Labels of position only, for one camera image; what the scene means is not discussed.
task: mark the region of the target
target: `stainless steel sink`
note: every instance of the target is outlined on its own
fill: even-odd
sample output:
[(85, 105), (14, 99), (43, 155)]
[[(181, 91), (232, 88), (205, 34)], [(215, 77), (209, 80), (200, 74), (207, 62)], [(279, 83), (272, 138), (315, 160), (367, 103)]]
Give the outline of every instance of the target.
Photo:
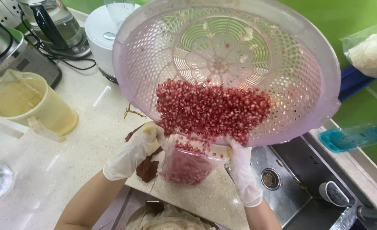
[[(357, 223), (357, 207), (370, 203), (308, 134), (254, 148), (251, 168), (284, 230), (348, 230), (355, 222), (362, 229), (377, 230), (377, 223)], [(319, 185), (330, 180), (349, 198), (348, 207), (320, 196)]]

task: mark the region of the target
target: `white latex glove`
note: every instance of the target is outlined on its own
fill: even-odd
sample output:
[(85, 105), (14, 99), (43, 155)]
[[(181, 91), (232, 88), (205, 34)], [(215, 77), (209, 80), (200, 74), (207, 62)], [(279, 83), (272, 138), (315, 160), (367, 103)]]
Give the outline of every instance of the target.
[(252, 147), (243, 147), (232, 137), (227, 141), (232, 147), (230, 168), (238, 196), (245, 207), (255, 207), (262, 202), (262, 190), (251, 171)]
[(129, 178), (146, 157), (160, 147), (164, 141), (164, 129), (154, 122), (147, 122), (133, 133), (120, 152), (103, 167), (103, 174), (109, 180)]

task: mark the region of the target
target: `bag of pomegranate seeds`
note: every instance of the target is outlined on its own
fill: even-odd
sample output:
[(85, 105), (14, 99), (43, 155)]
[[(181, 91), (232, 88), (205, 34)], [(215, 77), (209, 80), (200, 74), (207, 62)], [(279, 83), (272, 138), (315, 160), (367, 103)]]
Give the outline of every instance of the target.
[(198, 148), (195, 151), (186, 149), (192, 149), (192, 146), (176, 144), (175, 147), (165, 150), (164, 164), (160, 172), (164, 180), (176, 184), (197, 185), (218, 165), (226, 162), (225, 159), (208, 156)]

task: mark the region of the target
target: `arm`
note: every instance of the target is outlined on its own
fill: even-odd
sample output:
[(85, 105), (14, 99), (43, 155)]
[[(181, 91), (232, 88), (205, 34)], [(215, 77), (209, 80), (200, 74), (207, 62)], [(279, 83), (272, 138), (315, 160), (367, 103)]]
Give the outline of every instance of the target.
[(137, 166), (160, 147), (164, 129), (154, 122), (145, 123), (119, 153), (106, 162), (96, 174), (73, 196), (63, 210), (55, 230), (90, 230), (109, 207), (120, 189), (135, 172)]
[(92, 229), (125, 182), (126, 179), (108, 180), (100, 171), (69, 201), (55, 230)]
[(252, 174), (251, 147), (242, 147), (231, 137), (227, 137), (232, 147), (231, 175), (235, 188), (247, 215), (250, 230), (281, 230), (275, 214), (262, 196), (262, 190)]
[(244, 206), (244, 208), (250, 230), (282, 229), (275, 214), (265, 199), (262, 199), (262, 202), (255, 207)]

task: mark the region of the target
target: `blue object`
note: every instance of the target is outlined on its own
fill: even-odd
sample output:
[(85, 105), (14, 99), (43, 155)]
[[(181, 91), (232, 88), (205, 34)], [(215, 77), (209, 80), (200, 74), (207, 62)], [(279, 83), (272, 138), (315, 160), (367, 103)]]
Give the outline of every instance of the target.
[(377, 143), (377, 127), (363, 132), (344, 134), (339, 129), (331, 129), (319, 134), (322, 144), (334, 153), (346, 152)]
[(343, 102), (374, 80), (375, 78), (365, 76), (353, 65), (348, 66), (342, 71), (342, 84), (340, 85), (339, 100)]

